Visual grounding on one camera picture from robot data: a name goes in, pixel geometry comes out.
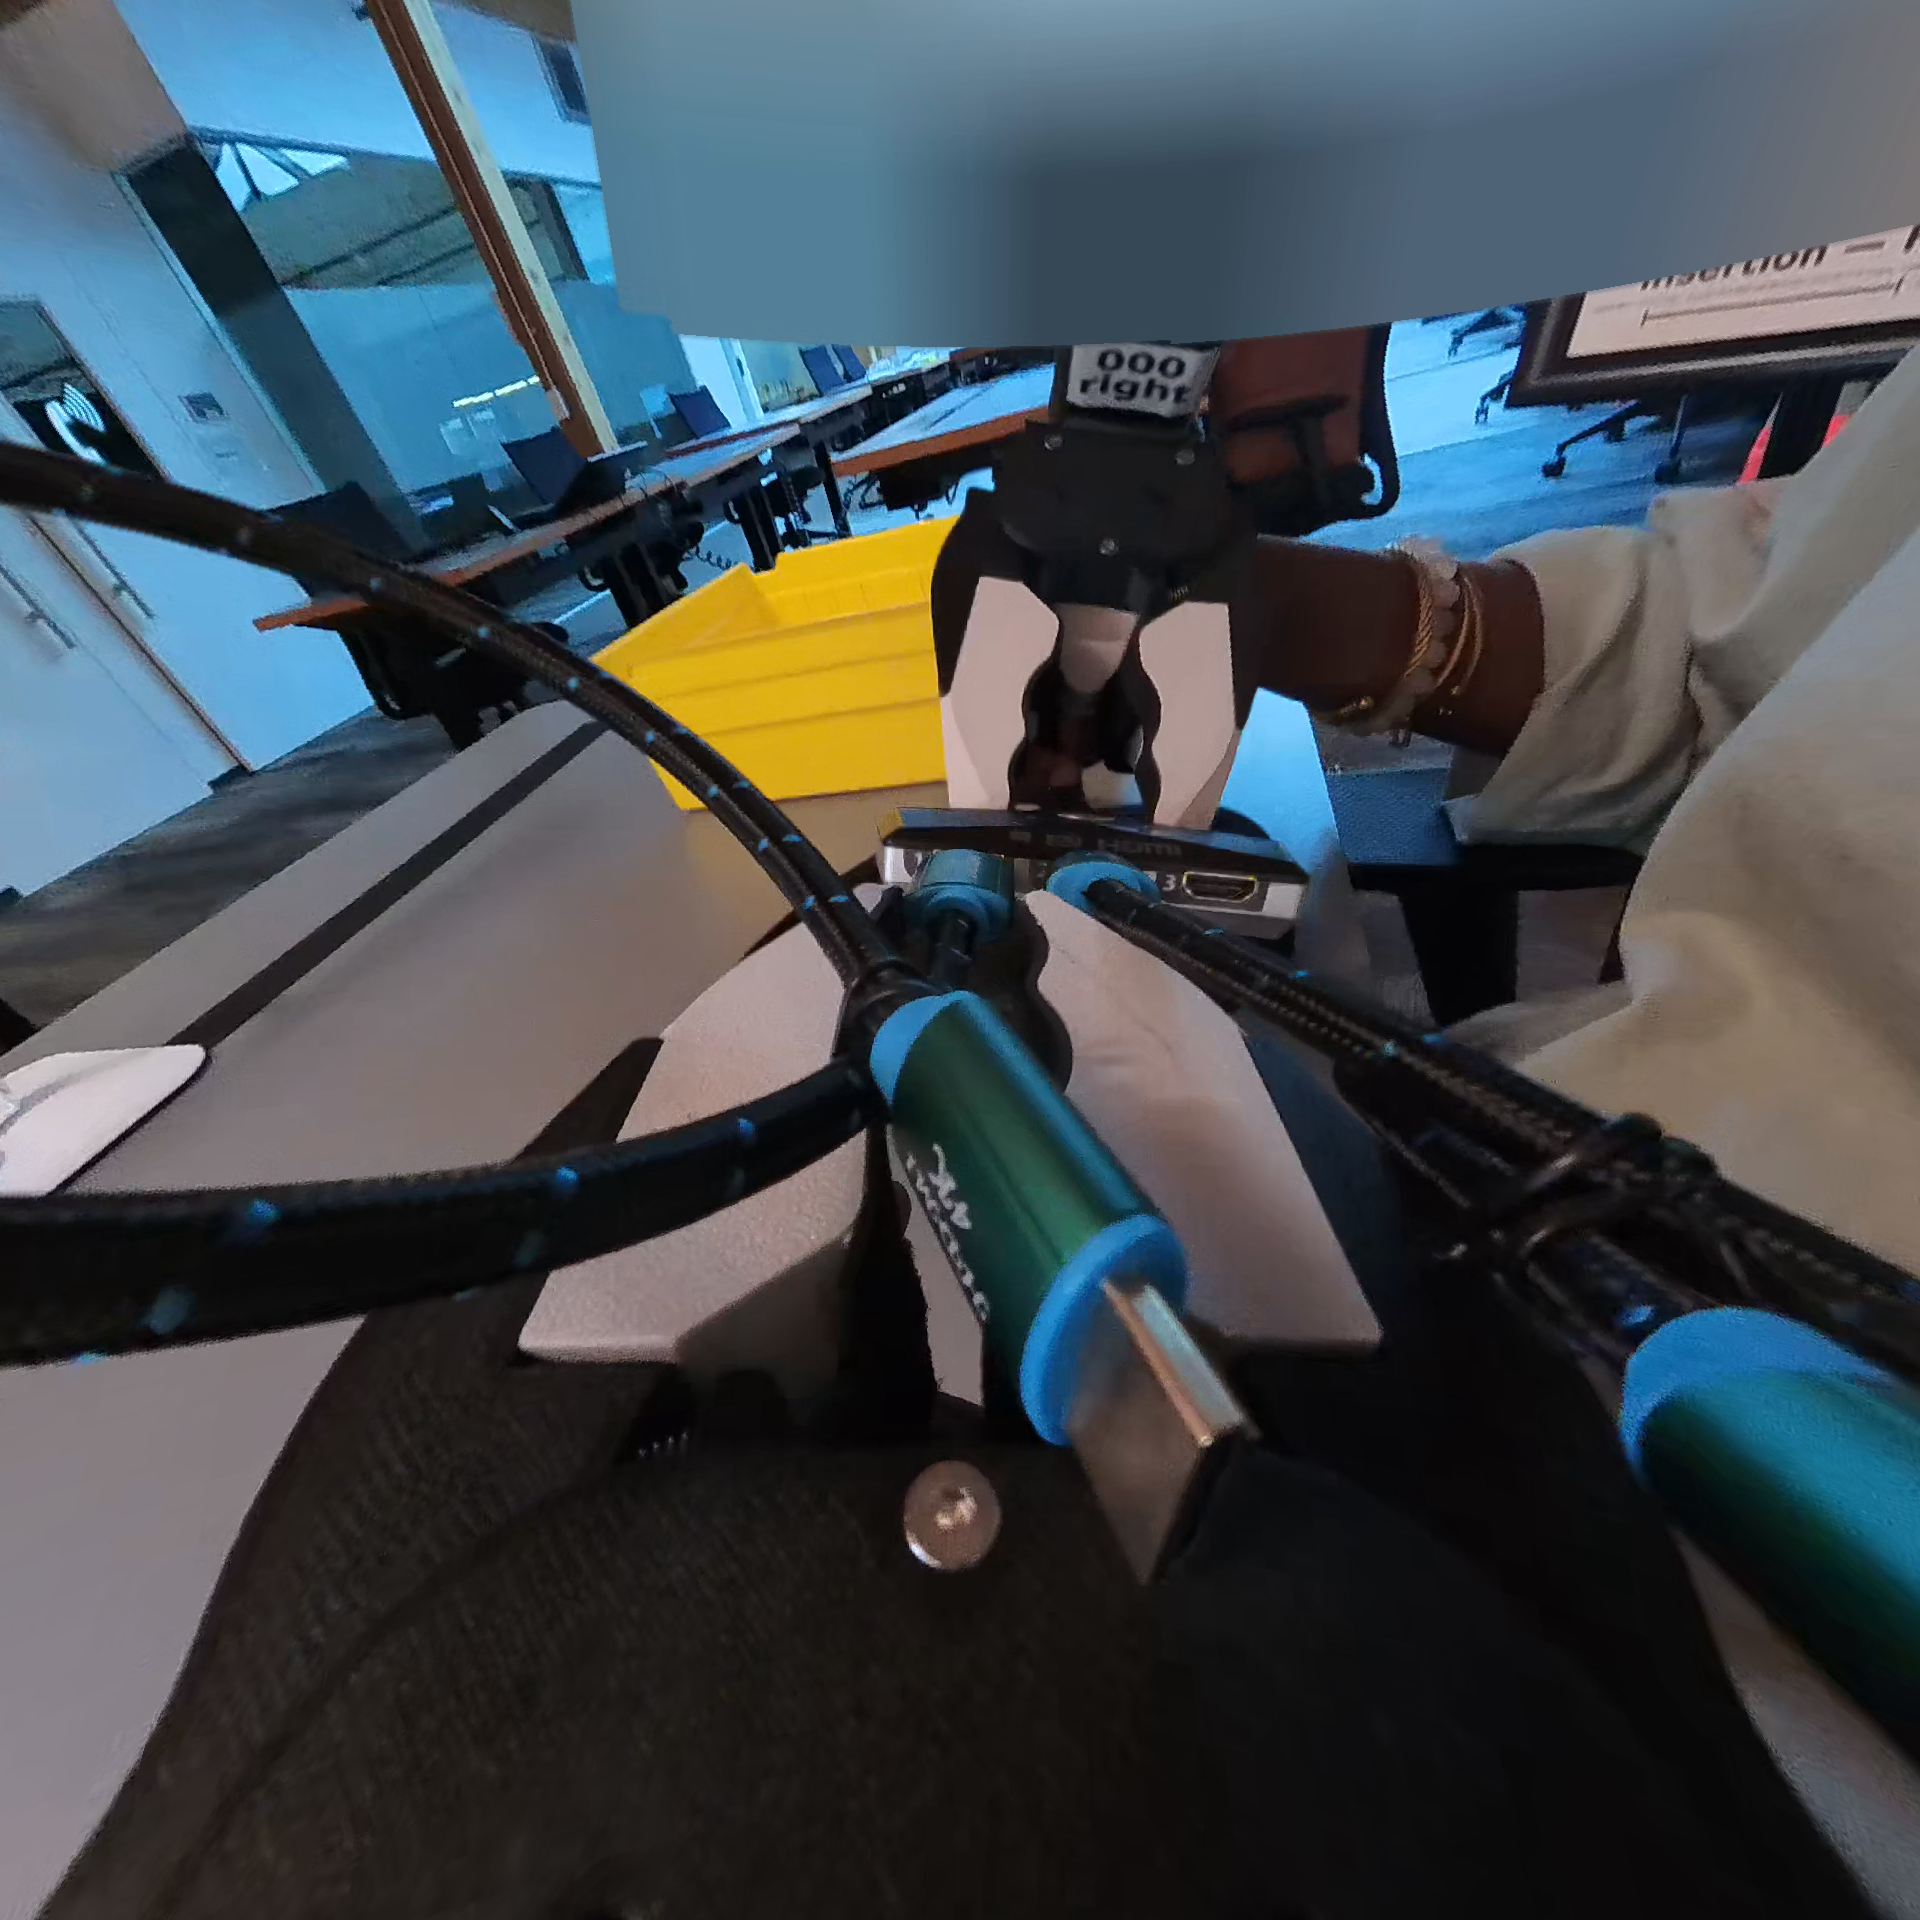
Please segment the yellow plastic bin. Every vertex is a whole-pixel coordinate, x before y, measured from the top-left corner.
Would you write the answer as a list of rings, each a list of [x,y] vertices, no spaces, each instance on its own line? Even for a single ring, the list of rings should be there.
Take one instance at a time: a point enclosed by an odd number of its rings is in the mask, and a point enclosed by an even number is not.
[[[936,564],[953,518],[735,564],[600,649],[773,798],[942,785]]]

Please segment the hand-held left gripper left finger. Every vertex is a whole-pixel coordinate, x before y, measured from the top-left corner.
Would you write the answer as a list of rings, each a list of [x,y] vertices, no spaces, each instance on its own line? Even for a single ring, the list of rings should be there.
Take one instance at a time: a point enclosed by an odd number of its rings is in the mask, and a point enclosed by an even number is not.
[[[642,1141],[823,1069],[843,989],[795,926],[720,972],[660,1044],[616,1129]],[[703,1220],[547,1278],[521,1365],[843,1365],[871,1186],[868,1135]]]

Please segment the wooden office desk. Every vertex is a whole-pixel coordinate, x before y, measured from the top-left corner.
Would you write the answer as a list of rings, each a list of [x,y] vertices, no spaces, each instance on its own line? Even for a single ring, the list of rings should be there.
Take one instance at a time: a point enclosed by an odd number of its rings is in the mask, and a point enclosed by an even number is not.
[[[407,545],[365,485],[281,502],[281,518],[446,577],[519,623],[531,623],[531,599],[560,592],[567,577],[612,592],[625,623],[635,623],[683,592],[683,556],[703,530],[683,485],[635,479],[616,460],[584,461],[560,510],[521,522],[492,518],[492,530],[472,545]],[[374,612],[307,573],[294,586],[299,606],[255,615],[255,633],[335,633],[382,719],[439,719],[463,754],[486,736],[486,719],[519,719],[531,707],[521,674],[463,649],[446,623]]]
[[[953,380],[914,414],[832,460],[836,493],[871,493],[879,510],[942,510],[1052,403],[1052,354],[1022,354],[982,380]]]
[[[953,354],[906,354],[760,426],[693,435],[650,461],[703,522],[748,538],[751,573],[855,538],[832,460],[953,393]]]

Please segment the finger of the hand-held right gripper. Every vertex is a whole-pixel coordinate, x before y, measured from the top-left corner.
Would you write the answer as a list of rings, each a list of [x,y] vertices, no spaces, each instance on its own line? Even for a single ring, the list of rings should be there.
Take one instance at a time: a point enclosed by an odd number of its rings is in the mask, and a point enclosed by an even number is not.
[[[1240,746],[1228,606],[1174,606],[1134,633],[1153,719],[1141,728],[1141,806],[1153,829],[1218,829]]]
[[[1026,682],[1052,674],[1086,689],[1078,648],[1062,636],[1062,612],[1014,577],[982,577],[961,633],[953,677],[942,689],[949,806],[1014,812],[1014,756],[1026,754]]]

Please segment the black office chair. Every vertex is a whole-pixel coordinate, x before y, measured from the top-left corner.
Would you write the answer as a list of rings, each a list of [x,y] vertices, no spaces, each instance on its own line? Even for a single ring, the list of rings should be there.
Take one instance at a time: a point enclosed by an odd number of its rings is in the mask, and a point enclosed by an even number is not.
[[[1511,403],[1523,322],[1530,322],[1523,303],[1476,306],[1476,314],[1448,322],[1448,354],[1498,362],[1481,395],[1476,395],[1476,414],[1469,414],[1476,427]]]
[[[1678,393],[1678,395],[1636,395],[1636,403],[1617,403],[1611,414],[1574,427],[1551,460],[1544,460],[1544,485],[1561,479],[1574,448],[1575,444],[1623,444],[1630,426],[1660,426],[1662,427],[1662,460],[1660,460],[1660,485],[1678,485],[1683,479],[1683,427],[1700,414],[1700,395]]]

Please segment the white metal stand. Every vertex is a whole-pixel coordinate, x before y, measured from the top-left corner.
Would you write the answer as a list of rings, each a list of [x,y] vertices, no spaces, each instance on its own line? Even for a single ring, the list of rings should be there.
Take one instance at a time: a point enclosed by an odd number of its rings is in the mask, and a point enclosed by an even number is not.
[[[51,1195],[164,1114],[205,1045],[68,1045],[0,1076],[0,1195]]]

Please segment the wooden pillar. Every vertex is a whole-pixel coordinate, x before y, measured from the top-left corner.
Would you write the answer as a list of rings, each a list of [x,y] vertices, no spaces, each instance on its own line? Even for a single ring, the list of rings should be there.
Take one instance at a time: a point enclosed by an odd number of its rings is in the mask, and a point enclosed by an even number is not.
[[[368,28],[398,68],[398,89],[407,93],[407,114],[446,171],[446,186],[472,228],[472,247],[492,273],[492,294],[506,306],[511,346],[531,354],[538,393],[575,460],[616,448],[616,427],[606,414],[606,395],[584,371],[584,352],[560,306],[560,292],[547,273],[547,255],[531,243],[531,220],[519,213],[519,194],[492,156],[492,136],[472,106],[472,89],[448,64],[448,41],[439,28],[427,0],[368,0]]]

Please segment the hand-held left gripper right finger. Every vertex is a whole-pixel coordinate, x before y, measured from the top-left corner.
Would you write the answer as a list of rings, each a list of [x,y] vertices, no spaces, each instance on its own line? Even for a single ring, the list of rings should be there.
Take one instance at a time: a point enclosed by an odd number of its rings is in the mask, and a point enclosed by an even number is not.
[[[1379,1349],[1329,1206],[1250,1063],[1240,1025],[1153,954],[1065,902],[1026,902],[1037,996],[1065,1025],[1065,1099],[1165,1214],[1188,1319],[1228,1342]]]

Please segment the black hdmi switch box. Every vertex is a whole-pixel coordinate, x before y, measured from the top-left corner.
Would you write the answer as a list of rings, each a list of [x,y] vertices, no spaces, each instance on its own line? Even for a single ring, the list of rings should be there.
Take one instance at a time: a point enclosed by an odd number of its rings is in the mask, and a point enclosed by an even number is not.
[[[1039,893],[1065,858],[1114,858],[1153,878],[1153,893],[1224,934],[1280,937],[1302,912],[1306,873],[1250,833],[1179,833],[1141,820],[1078,812],[982,812],[982,806],[901,806],[879,820],[879,878],[914,889],[942,855],[982,855],[1014,866],[1014,893]]]

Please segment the person's right hand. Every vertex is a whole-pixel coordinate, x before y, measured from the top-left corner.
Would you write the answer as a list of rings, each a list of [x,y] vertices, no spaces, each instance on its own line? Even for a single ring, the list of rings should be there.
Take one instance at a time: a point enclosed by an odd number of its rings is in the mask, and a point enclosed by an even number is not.
[[[1393,699],[1414,648],[1414,573],[1306,545],[1379,493],[1386,331],[1233,335],[1218,354],[1207,435],[1255,510],[1255,682],[1342,710]]]

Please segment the person's right forearm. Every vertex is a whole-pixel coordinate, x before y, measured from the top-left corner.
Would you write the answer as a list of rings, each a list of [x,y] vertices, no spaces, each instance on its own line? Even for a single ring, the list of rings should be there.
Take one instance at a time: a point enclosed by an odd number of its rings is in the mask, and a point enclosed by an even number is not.
[[[1647,855],[1700,767],[1920,530],[1915,352],[1791,479],[1662,493],[1636,530],[1501,545],[1544,615],[1544,689],[1448,798],[1461,845]]]

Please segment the black framed sign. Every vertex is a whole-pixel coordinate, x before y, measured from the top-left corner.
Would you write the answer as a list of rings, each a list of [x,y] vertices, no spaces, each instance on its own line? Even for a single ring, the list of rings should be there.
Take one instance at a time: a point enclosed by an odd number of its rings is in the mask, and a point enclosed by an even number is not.
[[[1647,273],[1523,306],[1511,408],[1871,375],[1920,346],[1920,228]]]

